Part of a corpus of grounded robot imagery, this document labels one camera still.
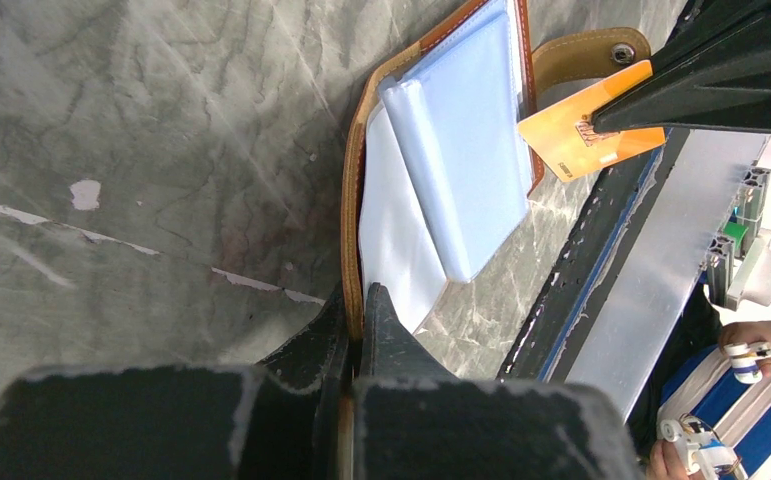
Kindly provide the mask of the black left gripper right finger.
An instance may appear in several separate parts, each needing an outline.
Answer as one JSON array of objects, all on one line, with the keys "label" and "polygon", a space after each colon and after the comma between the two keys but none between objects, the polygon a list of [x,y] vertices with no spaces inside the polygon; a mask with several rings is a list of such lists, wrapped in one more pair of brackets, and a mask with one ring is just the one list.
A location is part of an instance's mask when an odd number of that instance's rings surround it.
[{"label": "black left gripper right finger", "polygon": [[353,386],[357,479],[639,479],[631,438],[584,385],[464,380],[400,323],[387,288],[368,290]]}]

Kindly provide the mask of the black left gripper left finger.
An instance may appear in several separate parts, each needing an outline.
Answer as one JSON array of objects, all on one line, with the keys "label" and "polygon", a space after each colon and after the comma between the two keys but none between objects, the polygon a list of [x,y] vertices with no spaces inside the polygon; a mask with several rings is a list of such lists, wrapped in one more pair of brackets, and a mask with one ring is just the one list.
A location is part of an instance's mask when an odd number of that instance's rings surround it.
[{"label": "black left gripper left finger", "polygon": [[335,291],[254,364],[31,370],[0,396],[0,479],[333,479],[347,357]]}]

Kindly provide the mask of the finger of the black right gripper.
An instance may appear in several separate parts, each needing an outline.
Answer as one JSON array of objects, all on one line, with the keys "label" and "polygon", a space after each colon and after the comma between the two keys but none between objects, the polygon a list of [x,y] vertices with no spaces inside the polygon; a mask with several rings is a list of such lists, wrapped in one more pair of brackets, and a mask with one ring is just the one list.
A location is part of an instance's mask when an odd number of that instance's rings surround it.
[{"label": "finger of the black right gripper", "polygon": [[596,132],[771,134],[771,1],[689,2],[651,65],[651,77],[593,113]]}]

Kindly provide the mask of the brown leather card holder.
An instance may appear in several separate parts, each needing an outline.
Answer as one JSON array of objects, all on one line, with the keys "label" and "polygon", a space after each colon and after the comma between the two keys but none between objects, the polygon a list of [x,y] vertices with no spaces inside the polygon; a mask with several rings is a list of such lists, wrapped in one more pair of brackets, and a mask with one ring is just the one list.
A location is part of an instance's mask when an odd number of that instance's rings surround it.
[{"label": "brown leather card holder", "polygon": [[629,27],[533,47],[525,2],[469,1],[376,68],[344,160],[350,337],[362,336],[373,284],[387,288],[414,331],[448,283],[473,280],[527,216],[529,194],[554,174],[518,123],[650,56],[646,37]]}]

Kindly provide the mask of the operator hand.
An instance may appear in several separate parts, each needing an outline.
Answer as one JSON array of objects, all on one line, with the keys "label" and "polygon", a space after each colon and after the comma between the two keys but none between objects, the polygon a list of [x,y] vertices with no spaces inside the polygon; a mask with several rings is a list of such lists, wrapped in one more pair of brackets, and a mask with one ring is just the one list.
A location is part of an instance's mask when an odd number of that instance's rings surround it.
[{"label": "operator hand", "polygon": [[752,344],[767,342],[771,344],[771,321],[745,321],[725,325],[720,333],[719,348],[735,343]]}]

